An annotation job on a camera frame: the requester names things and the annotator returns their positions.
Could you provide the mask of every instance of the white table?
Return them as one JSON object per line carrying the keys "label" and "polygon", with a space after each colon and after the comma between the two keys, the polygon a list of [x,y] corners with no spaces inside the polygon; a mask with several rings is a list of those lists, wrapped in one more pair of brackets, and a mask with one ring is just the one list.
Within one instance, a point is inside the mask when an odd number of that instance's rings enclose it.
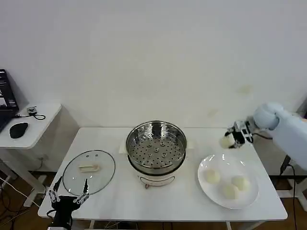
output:
{"label": "white table", "polygon": [[[42,182],[46,176],[40,176],[39,179],[33,177],[23,166],[22,162],[15,159],[6,149],[24,150],[34,147],[61,109],[61,104],[59,103],[33,103],[28,104],[19,114],[27,115],[26,108],[32,106],[36,106],[38,114],[45,115],[46,118],[44,120],[37,120],[34,117],[15,118],[0,132],[0,159],[34,188],[24,203],[25,207],[31,206],[32,201],[38,193],[45,193],[45,187]],[[12,139],[10,137],[10,128],[22,122],[29,124],[28,129],[22,137]]]}
{"label": "white table", "polygon": [[[74,219],[126,220],[126,221],[247,221],[243,229],[252,229],[264,221],[283,220],[287,213],[281,203],[257,153],[252,145],[228,150],[219,146],[225,133],[222,128],[185,128],[188,141],[194,149],[187,157],[176,179],[169,185],[145,189],[133,173],[125,154],[119,153],[122,141],[131,128],[80,128],[54,183],[63,175],[67,164],[87,150],[104,150],[115,159],[116,170],[112,181],[102,191],[91,195],[80,209],[73,212]],[[243,160],[254,172],[260,188],[258,199],[243,210],[230,210],[213,203],[202,191],[197,168],[209,154],[233,154]],[[63,184],[59,195],[69,195]],[[50,199],[45,197],[39,216],[46,217],[51,210]]]}

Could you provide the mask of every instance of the white plate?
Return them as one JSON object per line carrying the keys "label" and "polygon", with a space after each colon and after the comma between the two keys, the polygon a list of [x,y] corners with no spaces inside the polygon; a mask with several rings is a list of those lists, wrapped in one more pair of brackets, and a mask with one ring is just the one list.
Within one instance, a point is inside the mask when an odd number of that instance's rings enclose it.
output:
{"label": "white plate", "polygon": [[[210,184],[205,180],[207,169],[214,169],[220,173],[221,181],[218,184]],[[250,182],[250,187],[247,191],[240,191],[238,199],[226,199],[221,188],[224,183],[231,183],[231,178],[236,175],[246,177]],[[242,161],[235,159],[231,154],[210,155],[203,159],[198,168],[198,180],[201,188],[212,201],[230,209],[243,209],[251,205],[259,194],[255,176]]]}

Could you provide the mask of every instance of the laptop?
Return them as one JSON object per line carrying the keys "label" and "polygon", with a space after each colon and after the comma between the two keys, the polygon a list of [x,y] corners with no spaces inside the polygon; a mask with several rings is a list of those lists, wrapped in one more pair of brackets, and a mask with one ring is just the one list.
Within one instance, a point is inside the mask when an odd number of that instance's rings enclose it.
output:
{"label": "laptop", "polygon": [[6,71],[0,69],[0,132],[19,111]]}

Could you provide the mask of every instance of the stainless steel steamer basket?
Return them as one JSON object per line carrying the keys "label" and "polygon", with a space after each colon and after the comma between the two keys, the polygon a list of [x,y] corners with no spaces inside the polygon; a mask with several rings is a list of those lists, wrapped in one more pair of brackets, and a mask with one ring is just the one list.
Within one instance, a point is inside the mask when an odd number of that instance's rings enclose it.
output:
{"label": "stainless steel steamer basket", "polygon": [[149,121],[135,127],[128,135],[126,149],[131,165],[150,176],[174,172],[186,156],[187,140],[175,125]]}

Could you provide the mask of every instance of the white dough ball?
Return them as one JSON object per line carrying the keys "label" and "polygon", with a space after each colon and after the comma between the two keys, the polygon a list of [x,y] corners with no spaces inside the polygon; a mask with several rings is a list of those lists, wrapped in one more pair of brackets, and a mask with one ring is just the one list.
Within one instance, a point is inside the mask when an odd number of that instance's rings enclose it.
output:
{"label": "white dough ball", "polygon": [[250,186],[249,180],[244,176],[234,176],[231,179],[231,183],[235,185],[240,191],[246,191]]}
{"label": "white dough ball", "polygon": [[235,139],[234,136],[230,134],[226,137],[222,137],[219,142],[223,149],[227,149],[235,143]]}
{"label": "white dough ball", "polygon": [[217,170],[208,169],[205,171],[205,178],[208,183],[217,184],[221,180],[221,176]]}
{"label": "white dough ball", "polygon": [[233,184],[225,184],[223,186],[223,194],[226,199],[235,200],[239,198],[239,189]]}

